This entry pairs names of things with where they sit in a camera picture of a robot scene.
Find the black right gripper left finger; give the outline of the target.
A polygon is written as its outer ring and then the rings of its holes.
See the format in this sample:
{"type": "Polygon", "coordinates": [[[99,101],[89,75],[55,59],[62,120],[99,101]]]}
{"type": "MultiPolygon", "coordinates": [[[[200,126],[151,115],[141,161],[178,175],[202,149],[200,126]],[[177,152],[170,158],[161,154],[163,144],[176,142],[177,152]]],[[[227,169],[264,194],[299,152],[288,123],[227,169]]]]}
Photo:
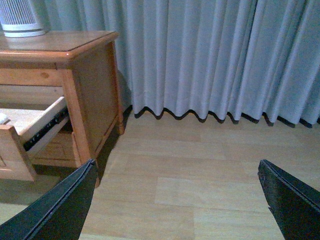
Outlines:
{"type": "Polygon", "coordinates": [[[0,226],[2,240],[77,240],[97,179],[93,159],[0,226]]]}

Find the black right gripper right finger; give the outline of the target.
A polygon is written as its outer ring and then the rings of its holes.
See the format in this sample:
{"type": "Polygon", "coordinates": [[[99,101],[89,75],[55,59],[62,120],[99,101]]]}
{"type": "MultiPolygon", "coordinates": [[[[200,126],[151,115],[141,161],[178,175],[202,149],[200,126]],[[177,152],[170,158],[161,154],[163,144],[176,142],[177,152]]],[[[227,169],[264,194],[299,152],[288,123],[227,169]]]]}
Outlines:
{"type": "Polygon", "coordinates": [[[258,178],[284,239],[318,240],[320,238],[320,192],[263,159],[258,178]]]}

